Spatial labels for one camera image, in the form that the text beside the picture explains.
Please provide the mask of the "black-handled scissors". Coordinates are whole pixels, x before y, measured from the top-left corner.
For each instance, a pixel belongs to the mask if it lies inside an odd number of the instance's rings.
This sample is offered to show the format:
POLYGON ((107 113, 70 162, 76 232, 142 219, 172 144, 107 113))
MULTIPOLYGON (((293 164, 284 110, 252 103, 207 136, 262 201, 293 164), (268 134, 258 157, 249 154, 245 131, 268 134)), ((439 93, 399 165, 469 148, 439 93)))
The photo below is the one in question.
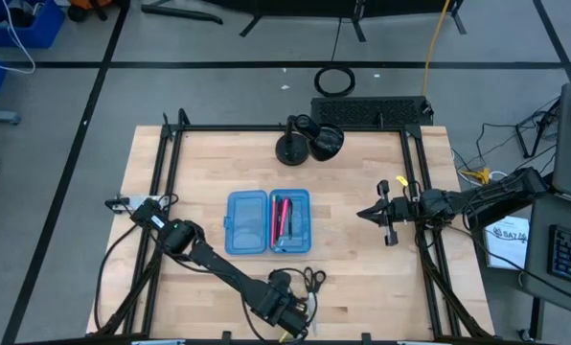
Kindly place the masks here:
POLYGON ((327 278, 324 270, 313 270, 311 267, 304 269, 305 285, 308 293, 307 297, 307 312, 308 324, 314 335, 317 335, 317 321, 316 315, 318 312, 318 293, 327 278))

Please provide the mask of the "white paper sheet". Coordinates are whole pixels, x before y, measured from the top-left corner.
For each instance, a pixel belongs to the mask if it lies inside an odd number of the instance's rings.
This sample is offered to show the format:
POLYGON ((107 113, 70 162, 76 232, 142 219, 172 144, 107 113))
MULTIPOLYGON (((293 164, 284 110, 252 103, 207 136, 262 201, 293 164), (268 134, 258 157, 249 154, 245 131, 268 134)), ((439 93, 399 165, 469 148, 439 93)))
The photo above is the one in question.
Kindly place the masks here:
POLYGON ((530 223, 525 218, 505 217, 485 228, 487 267, 515 270, 524 267, 530 223))

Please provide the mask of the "silver bracket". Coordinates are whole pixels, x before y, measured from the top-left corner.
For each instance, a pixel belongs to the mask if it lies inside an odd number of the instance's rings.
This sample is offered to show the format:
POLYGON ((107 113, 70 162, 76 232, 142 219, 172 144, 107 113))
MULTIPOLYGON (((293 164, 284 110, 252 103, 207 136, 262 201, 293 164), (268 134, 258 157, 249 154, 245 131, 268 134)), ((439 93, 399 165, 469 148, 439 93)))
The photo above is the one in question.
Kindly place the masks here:
POLYGON ((107 199, 104 205, 114 214, 133 213, 148 198, 157 201, 161 207, 170 201, 166 196, 159 195, 116 195, 107 199))

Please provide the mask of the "blue plastic supply box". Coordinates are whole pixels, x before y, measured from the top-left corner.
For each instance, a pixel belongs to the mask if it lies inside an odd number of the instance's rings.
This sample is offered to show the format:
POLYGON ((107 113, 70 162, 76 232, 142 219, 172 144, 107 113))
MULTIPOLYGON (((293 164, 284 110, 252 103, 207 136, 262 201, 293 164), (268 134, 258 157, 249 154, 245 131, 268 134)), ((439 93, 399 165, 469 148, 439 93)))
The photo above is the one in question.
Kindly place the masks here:
POLYGON ((262 254, 270 250, 276 254, 303 254, 311 249, 310 196, 305 189, 275 189, 238 191, 228 196, 224 217, 224 249, 231 255, 262 254), (293 200, 293 239, 288 238, 288 221, 285 234, 277 244, 270 246, 271 197, 278 199, 278 212, 282 200, 293 200))

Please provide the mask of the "black computer case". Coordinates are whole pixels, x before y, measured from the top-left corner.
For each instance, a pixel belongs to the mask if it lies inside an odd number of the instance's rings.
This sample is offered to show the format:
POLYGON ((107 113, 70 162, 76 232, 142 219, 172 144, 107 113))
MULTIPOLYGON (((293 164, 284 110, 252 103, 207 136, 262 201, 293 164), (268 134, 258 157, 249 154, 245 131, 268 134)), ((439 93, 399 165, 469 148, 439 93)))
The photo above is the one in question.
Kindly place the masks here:
POLYGON ((342 97, 311 100, 311 118, 339 127, 433 125, 434 110, 422 96, 342 97))

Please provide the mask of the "yellow power plug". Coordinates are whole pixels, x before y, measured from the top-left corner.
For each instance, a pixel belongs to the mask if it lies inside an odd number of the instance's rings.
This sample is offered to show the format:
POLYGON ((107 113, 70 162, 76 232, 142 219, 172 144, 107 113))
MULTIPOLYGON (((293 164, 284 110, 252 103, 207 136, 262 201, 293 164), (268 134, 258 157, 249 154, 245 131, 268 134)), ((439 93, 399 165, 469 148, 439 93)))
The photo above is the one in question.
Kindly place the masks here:
POLYGON ((489 168, 483 168, 477 171, 458 171, 460 177, 466 180, 469 184, 474 186, 487 185, 491 182, 491 171, 489 168))

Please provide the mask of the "black desk lamp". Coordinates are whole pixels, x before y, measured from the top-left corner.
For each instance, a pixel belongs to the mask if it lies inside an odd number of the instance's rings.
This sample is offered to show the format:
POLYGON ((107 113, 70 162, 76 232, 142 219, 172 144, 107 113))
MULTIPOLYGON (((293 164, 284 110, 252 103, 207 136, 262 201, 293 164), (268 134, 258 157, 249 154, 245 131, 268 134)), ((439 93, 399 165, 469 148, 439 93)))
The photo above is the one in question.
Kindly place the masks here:
POLYGON ((319 124, 306 114, 291 115, 285 133, 276 143, 275 154, 287 166, 302 165, 310 156, 324 162, 341 151, 344 141, 345 134, 338 126, 319 124))

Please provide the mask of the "black partition screen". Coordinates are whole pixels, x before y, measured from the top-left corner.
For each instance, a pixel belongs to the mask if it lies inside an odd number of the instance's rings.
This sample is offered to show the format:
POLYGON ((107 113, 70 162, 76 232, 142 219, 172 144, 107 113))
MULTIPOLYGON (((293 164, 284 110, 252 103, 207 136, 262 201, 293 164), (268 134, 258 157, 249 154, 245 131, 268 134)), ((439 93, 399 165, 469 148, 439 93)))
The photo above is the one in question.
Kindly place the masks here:
POLYGON ((240 32, 247 36, 264 16, 303 16, 349 18, 359 42, 365 42, 359 22, 367 17, 382 17, 406 14, 446 11, 454 19, 461 35, 467 33, 459 10, 464 0, 202 0, 235 12, 246 12, 252 21, 240 32))

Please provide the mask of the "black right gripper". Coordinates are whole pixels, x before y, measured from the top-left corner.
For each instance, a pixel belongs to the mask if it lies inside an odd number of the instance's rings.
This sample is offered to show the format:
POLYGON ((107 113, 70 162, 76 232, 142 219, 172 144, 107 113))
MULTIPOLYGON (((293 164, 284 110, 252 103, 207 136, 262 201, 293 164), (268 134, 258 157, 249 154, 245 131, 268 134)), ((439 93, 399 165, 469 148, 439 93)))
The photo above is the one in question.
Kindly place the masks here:
POLYGON ((399 243, 398 234, 394 229, 394 222, 407 222, 414 220, 414 203, 406 196, 389 199, 389 183, 381 180, 378 183, 378 195, 380 203, 376 203, 367 209, 357 212, 359 218, 383 227, 385 230, 384 241, 386 246, 394 246, 399 243))

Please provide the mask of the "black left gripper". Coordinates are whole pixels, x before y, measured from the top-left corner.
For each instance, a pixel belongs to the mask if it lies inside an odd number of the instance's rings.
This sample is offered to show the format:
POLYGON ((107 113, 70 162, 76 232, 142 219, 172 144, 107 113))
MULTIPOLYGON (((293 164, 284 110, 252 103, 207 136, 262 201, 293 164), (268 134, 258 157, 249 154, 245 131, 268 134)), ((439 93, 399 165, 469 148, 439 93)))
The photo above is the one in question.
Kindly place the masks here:
POLYGON ((292 341, 303 341, 312 331, 307 311, 307 305, 287 287, 268 284, 259 302, 259 317, 267 324, 280 326, 286 331, 301 331, 291 337, 292 341))

